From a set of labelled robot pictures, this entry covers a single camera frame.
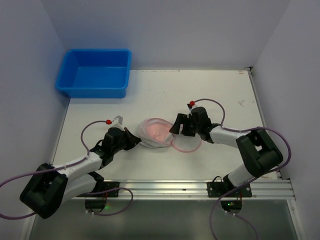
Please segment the white mesh laundry bag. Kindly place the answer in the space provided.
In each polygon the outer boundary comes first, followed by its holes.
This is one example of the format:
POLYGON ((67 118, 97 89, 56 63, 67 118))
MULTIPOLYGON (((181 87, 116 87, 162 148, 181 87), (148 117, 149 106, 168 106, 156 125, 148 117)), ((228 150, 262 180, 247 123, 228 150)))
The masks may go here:
POLYGON ((141 144, 147 148, 158 149, 172 147, 176 151, 181 153, 192 153, 199 149, 202 144, 202 140, 199 136, 184 136, 180 134, 172 134, 172 140, 170 142, 159 142, 149 136, 146 127, 151 124, 162 123, 169 124, 171 127, 172 123, 162 118, 147 118, 142 121, 136 130, 137 136, 141 139, 141 144))

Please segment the pink bra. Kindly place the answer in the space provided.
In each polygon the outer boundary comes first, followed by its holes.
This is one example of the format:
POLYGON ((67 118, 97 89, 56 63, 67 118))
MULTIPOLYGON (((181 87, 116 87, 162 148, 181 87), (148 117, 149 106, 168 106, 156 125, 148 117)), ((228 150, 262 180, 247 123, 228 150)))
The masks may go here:
POLYGON ((171 125, 167 123, 152 123, 146 127, 148 135, 162 143, 169 143, 173 139, 173 135, 170 133, 171 125))

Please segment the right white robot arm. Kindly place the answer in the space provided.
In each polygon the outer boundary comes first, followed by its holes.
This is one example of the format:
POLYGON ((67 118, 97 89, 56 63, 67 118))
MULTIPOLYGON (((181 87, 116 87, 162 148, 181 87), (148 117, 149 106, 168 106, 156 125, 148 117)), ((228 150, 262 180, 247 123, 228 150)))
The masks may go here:
POLYGON ((179 113, 169 132, 188 137, 199 135, 210 144, 222 144, 239 150, 243 164, 223 177, 223 187, 227 191, 260 178, 284 159, 264 128, 227 130, 219 123, 212 123, 204 107, 194 107, 189 114, 179 113))

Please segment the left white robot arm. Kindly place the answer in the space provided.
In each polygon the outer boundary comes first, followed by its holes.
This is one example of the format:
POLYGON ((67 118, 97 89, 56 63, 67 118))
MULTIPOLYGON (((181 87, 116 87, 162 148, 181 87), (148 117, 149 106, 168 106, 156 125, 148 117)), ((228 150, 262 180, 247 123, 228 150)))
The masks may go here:
POLYGON ((105 183, 98 171, 110 164, 115 154, 131 150, 140 142, 141 139, 127 128, 111 127, 88 155, 66 165, 40 165, 19 199, 41 218, 47 219, 61 204, 74 197, 116 198, 119 182, 105 183))

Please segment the blue plastic bin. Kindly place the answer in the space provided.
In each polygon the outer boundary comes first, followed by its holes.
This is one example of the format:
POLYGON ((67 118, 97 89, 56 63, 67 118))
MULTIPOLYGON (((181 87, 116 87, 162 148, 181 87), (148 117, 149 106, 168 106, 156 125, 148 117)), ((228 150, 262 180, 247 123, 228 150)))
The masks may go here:
POLYGON ((55 87, 70 98, 123 99, 129 85, 129 49, 71 49, 66 52, 55 87))

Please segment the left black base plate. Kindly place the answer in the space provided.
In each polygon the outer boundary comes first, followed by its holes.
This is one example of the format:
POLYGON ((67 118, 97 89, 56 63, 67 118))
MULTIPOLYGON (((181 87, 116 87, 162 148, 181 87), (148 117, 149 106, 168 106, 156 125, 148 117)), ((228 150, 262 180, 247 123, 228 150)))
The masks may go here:
POLYGON ((119 195, 119 187, 120 182, 118 181, 102 181, 97 183, 92 193, 94 193, 94 196, 99 196, 104 199, 108 197, 117 198, 119 195))

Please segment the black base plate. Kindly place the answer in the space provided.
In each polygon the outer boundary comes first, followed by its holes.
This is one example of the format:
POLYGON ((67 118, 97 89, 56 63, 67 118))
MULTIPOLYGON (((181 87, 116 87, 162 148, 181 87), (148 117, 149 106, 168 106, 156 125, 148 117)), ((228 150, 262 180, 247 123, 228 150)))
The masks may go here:
POLYGON ((92 193, 94 193, 94 196, 99 196, 104 199, 108 197, 117 198, 119 195, 119 187, 120 182, 118 181, 102 181, 97 183, 92 193))
MULTIPOLYGON (((208 181, 206 182, 206 190, 209 198, 219 198, 230 190, 221 181, 208 181)), ((229 193, 226 198, 251 198, 253 196, 250 184, 229 193)))

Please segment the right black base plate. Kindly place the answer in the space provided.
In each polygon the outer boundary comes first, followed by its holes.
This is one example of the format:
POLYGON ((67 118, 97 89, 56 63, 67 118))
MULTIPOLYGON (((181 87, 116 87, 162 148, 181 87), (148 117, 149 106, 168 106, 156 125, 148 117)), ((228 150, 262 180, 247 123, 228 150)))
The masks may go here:
MULTIPOLYGON (((208 181, 206 182, 206 190, 209 198, 219 198, 230 190, 221 181, 208 181)), ((226 198, 251 198, 253 196, 250 184, 229 193, 226 198)))

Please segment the aluminium mounting rail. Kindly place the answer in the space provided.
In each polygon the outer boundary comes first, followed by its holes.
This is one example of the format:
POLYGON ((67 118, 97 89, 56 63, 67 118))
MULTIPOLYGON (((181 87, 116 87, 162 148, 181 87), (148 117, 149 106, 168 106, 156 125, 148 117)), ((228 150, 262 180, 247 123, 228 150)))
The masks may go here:
MULTIPOLYGON (((55 203, 64 203, 72 198, 94 198, 92 193, 99 182, 120 182, 119 199, 130 198, 141 200, 206 200, 218 199, 219 197, 208 197, 206 182, 209 180, 101 180, 85 175, 75 181, 68 183, 65 187, 55 189, 45 199, 53 200, 55 203)), ((224 199, 250 199, 250 200, 292 200, 295 198, 293 187, 288 180, 262 179, 250 184, 252 197, 226 197, 231 192, 223 194, 224 199)))

